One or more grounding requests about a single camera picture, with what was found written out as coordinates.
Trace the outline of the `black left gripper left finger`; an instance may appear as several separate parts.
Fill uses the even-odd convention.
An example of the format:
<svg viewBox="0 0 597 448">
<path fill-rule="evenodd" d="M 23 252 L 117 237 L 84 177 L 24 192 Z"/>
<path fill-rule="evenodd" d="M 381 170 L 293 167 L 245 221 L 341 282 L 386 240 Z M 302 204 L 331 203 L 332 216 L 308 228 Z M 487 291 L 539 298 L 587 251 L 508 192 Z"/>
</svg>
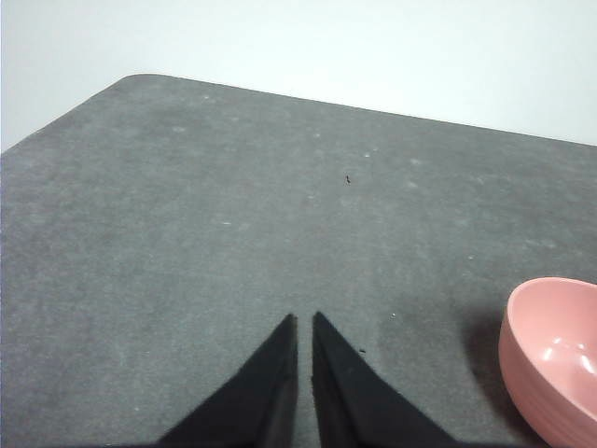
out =
<svg viewBox="0 0 597 448">
<path fill-rule="evenodd" d="M 290 447 L 298 401 L 297 318 L 289 314 L 160 447 Z"/>
</svg>

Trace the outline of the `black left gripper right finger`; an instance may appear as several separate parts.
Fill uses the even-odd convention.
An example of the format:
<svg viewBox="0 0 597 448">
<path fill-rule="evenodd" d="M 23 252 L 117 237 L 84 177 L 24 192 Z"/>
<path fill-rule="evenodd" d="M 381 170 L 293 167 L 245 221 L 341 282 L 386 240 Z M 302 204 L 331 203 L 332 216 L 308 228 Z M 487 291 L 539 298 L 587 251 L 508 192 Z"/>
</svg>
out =
<svg viewBox="0 0 597 448">
<path fill-rule="evenodd" d="M 327 317 L 312 319 L 312 393 L 323 447 L 454 447 L 387 384 Z"/>
</svg>

